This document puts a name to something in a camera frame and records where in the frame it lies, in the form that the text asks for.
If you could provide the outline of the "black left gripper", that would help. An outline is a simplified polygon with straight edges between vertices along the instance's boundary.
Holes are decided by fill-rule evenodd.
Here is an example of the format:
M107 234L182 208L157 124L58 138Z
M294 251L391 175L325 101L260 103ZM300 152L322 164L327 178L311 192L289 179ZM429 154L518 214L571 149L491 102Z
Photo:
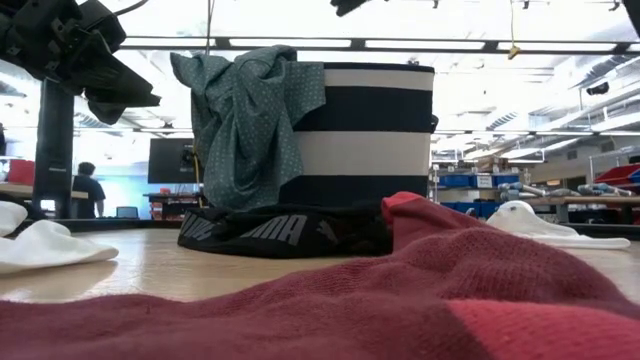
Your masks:
M0 0L0 59L84 92L107 125L124 107L160 103L153 86L114 56L124 40L116 14L99 0Z

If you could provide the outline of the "teal dotted shirt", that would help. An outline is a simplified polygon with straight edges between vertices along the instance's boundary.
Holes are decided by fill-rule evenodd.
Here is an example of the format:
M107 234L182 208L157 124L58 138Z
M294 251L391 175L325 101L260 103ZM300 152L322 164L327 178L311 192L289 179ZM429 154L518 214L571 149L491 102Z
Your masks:
M234 60L172 54L170 62L190 90L207 201L233 210L276 203L281 187L303 173L294 127L326 103L323 64L300 62L285 45Z

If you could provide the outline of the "white sock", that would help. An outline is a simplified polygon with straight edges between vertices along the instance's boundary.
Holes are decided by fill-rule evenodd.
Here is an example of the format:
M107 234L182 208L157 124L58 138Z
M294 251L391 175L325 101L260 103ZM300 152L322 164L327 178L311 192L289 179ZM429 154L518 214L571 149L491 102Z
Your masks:
M73 237L65 226L40 220L15 239L0 238L0 275L107 261L118 254L112 246Z
M0 237L14 232L27 216L28 211L23 206L0 201Z
M559 248L623 250L631 245L626 238L592 238L570 227L547 222L520 200L500 205L486 223L512 235Z

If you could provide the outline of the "black Puma underwear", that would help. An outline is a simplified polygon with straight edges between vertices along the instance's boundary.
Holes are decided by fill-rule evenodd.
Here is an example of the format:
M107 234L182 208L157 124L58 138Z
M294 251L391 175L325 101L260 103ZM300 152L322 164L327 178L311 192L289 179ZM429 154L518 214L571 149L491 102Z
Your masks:
M270 259L384 256L393 250L391 232L375 204L190 209L177 244L205 253Z

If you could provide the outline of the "black monitor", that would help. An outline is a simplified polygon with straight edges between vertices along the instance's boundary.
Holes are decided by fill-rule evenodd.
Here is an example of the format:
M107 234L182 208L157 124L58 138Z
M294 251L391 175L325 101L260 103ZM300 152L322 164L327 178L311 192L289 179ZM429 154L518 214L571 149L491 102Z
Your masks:
M151 139L148 182L151 184L194 184L193 140Z

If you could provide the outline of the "person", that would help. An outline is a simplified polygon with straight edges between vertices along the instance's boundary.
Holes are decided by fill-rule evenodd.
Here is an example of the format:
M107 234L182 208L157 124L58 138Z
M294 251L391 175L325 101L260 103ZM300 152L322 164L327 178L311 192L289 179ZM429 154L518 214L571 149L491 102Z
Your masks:
M87 198L75 200L77 219L96 219L104 215L106 195L100 183L92 178L95 169L95 165L90 162L81 162L78 165L72 190L86 193Z

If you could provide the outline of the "navy white striped fabric basket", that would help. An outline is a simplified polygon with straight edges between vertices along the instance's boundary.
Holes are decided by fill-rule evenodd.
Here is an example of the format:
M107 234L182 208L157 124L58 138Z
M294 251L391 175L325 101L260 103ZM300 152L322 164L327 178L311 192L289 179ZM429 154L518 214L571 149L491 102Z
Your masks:
M327 63L326 102L294 127L304 172L282 203L343 207L398 192L426 195L435 71L409 64Z

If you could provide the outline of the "red storage bin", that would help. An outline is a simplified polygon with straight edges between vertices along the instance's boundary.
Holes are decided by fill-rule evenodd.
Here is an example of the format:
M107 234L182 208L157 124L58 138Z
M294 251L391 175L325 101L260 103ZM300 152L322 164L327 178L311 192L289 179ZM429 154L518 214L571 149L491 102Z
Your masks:
M32 186L35 178L35 162L31 160L12 159L6 180L12 184Z

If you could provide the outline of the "wooden side table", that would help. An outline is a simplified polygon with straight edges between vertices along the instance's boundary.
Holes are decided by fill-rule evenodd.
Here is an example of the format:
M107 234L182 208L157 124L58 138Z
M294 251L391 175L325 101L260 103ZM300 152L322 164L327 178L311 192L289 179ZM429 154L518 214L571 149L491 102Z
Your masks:
M24 185L24 184L0 182L0 192L8 193L9 195L12 195L18 198L25 198L25 199L32 199L35 196L33 187L30 185ZM66 196L66 193L63 192L62 194L53 193L53 194L39 195L39 198L56 199L56 198L61 198L65 196ZM87 199L88 194L86 192L71 191L69 193L69 197L72 199Z

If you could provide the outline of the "blue storage bins row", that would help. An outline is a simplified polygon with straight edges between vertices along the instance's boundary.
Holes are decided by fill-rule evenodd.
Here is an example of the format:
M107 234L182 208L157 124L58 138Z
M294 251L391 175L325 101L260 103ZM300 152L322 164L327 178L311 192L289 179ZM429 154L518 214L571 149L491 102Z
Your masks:
M518 175L450 174L439 178L438 185L446 188L497 188L501 184L516 183Z

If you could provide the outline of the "wooden workbench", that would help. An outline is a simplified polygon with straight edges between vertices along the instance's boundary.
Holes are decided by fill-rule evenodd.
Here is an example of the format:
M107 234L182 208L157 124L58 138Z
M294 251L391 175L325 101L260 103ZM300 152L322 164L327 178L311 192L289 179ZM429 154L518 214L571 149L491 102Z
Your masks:
M531 206L555 206L556 215L560 223L569 222L568 206L580 205L611 205L621 209L622 220L625 224L634 222L633 209L640 208L640 196L565 196L565 197L538 197L526 199Z

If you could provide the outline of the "red slanted bin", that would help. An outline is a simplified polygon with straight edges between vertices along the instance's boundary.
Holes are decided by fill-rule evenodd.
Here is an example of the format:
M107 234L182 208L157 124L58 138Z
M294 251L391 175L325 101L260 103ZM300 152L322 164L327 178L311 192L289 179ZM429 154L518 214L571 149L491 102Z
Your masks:
M612 186L640 186L640 163L612 168L594 179Z

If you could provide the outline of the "black frame post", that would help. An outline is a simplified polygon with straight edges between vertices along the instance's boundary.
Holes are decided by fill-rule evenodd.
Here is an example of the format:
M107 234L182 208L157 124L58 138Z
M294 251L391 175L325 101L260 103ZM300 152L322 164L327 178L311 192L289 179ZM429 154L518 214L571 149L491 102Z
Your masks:
M53 200L55 215L69 219L72 209L74 97L58 83L41 84L32 200L40 208Z

